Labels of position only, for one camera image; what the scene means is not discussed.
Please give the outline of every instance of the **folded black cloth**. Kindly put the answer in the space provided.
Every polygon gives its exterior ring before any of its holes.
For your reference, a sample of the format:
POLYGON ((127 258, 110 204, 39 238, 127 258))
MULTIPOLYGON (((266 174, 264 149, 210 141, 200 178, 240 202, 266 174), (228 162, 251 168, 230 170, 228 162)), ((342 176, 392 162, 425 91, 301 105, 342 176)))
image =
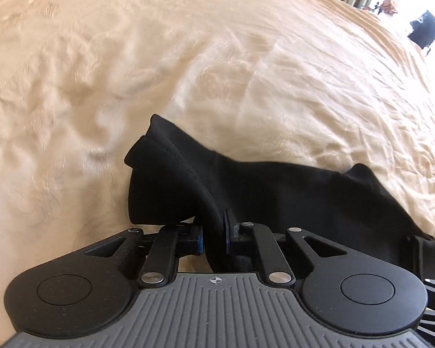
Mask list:
POLYGON ((133 224, 175 224, 195 216, 204 227, 215 272, 242 269, 224 252, 223 214, 284 233, 300 227, 435 279, 435 239, 362 164, 346 173, 281 162, 238 162, 206 149, 153 115, 129 150, 129 217, 133 224))

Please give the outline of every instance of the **cream bedspread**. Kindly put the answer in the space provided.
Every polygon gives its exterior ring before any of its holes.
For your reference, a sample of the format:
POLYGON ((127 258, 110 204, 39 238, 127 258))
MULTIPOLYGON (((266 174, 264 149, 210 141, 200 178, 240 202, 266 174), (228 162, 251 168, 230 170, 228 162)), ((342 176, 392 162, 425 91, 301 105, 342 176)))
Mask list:
POLYGON ((0 343, 15 275, 129 226, 123 158, 153 113, 233 159, 364 163, 435 236, 426 72, 334 0, 1 1, 0 343))

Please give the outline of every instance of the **bed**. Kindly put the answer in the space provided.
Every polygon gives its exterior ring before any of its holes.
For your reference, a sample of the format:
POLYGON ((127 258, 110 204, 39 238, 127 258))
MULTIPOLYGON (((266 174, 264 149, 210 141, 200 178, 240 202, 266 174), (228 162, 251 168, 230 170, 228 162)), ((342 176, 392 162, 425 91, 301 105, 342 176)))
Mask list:
POLYGON ((0 343, 15 275, 130 226, 154 113, 237 160, 363 163, 435 237, 435 91, 393 25, 337 0, 0 0, 0 343))

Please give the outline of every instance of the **silver rivet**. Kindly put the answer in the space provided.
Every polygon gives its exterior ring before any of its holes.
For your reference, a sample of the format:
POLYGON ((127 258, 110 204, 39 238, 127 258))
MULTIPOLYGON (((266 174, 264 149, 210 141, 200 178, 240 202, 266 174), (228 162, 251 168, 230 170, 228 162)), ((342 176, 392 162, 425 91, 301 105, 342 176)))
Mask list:
POLYGON ((142 275, 142 281, 147 284, 158 284, 164 280, 164 276, 158 272, 146 272, 142 275))
POLYGON ((291 279, 292 276, 286 272, 273 272, 269 275, 269 280, 277 284, 284 284, 289 282, 291 279))

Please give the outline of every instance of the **beige blanket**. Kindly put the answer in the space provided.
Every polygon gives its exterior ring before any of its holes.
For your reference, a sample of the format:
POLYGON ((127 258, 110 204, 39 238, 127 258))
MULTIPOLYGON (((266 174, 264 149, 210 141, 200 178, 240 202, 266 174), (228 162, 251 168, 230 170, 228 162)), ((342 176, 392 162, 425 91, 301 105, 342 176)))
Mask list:
POLYGON ((2 0, 0 343, 15 275, 129 227, 153 113, 233 159, 364 163, 435 236, 434 98, 403 35, 334 0, 2 0))

